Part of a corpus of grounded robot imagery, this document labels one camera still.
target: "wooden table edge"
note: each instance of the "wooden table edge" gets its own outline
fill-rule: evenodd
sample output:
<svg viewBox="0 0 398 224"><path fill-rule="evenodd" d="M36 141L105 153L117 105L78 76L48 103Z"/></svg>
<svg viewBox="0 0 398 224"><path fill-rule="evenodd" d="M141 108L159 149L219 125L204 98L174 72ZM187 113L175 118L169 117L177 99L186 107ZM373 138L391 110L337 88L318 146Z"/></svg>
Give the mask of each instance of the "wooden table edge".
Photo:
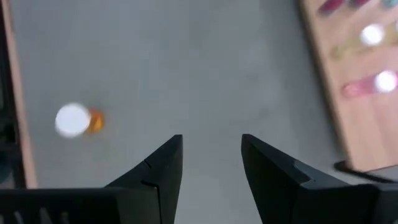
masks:
<svg viewBox="0 0 398 224"><path fill-rule="evenodd" d="M26 187L37 188L37 176L36 176L34 158L32 153L32 144L29 136L27 116L25 113L21 71L19 68L15 33L11 17L11 5L8 0L1 0L1 4L4 16L4 26L6 29L7 48L9 53L12 87L14 89L14 98L15 98L17 119L19 125L22 162L25 172Z"/></svg>

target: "white ball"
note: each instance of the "white ball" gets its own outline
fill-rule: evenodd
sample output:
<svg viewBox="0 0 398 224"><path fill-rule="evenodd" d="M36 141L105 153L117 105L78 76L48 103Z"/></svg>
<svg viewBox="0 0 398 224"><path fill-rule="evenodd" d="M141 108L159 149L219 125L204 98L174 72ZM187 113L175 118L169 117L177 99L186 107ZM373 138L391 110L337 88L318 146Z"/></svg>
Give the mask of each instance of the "white ball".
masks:
<svg viewBox="0 0 398 224"><path fill-rule="evenodd" d="M365 27L361 32L362 43L368 46L375 46L383 41L386 32L380 24L371 24Z"/></svg>
<svg viewBox="0 0 398 224"><path fill-rule="evenodd" d="M78 103L63 106L55 118L55 129L66 138L83 134L90 125L91 115L87 108Z"/></svg>
<svg viewBox="0 0 398 224"><path fill-rule="evenodd" d="M388 93L397 88L398 80L394 71L383 71L374 79L376 89L381 93Z"/></svg>

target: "wooden board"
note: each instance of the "wooden board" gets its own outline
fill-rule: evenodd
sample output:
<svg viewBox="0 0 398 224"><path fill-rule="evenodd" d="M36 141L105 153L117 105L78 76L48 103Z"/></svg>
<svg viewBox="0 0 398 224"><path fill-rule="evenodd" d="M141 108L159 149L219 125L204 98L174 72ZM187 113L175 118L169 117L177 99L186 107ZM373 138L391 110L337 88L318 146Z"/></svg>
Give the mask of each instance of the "wooden board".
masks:
<svg viewBox="0 0 398 224"><path fill-rule="evenodd" d="M21 71L19 70L19 59L15 33L12 26L11 5L8 0L1 0L2 15L6 30L9 61L11 67L12 87L16 103L19 135L21 141L22 161L24 164L25 181L27 188L37 188L37 176L32 153L32 145L28 132L27 118L25 114L25 103L22 91Z"/></svg>
<svg viewBox="0 0 398 224"><path fill-rule="evenodd" d="M370 0L357 10L345 4L321 16L318 9L325 0L301 1L348 165L360 171L398 165L398 90L352 99L342 94L349 82L383 70L398 71L398 45L341 60L331 56L334 47L367 25L397 21L398 7L386 9L381 0Z"/></svg>

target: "pink object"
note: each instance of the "pink object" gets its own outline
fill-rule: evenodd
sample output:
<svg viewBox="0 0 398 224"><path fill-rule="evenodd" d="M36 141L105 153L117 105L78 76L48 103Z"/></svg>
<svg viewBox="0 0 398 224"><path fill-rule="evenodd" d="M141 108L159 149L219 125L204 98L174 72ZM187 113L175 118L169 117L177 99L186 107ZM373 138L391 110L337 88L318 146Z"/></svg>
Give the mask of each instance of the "pink object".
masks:
<svg viewBox="0 0 398 224"><path fill-rule="evenodd" d="M343 5L345 0L327 0L323 5L319 8L320 13L329 14L336 9L338 9L341 5Z"/></svg>
<svg viewBox="0 0 398 224"><path fill-rule="evenodd" d="M363 6L368 3L370 0L353 0L353 4L355 6Z"/></svg>
<svg viewBox="0 0 398 224"><path fill-rule="evenodd" d="M370 77L363 78L361 80L351 82L343 87L343 94L347 98L356 98L360 96L375 94L375 93L387 93L396 89L396 80L398 80L397 72L390 72L395 78L395 83L387 83L387 89L383 89L385 87L381 86L381 81L384 80L381 77L381 74L385 75L385 72L379 73L377 75L373 75Z"/></svg>

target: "orange cup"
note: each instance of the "orange cup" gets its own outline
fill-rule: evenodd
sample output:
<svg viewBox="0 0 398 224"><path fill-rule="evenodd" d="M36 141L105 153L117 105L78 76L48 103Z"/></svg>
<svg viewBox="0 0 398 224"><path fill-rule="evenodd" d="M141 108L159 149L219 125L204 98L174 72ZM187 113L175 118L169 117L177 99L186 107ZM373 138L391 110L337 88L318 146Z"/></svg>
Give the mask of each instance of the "orange cup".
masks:
<svg viewBox="0 0 398 224"><path fill-rule="evenodd" d="M103 127L103 112L98 109L88 109L79 103L63 106L55 118L55 129L65 138L75 138L83 133L97 133Z"/></svg>

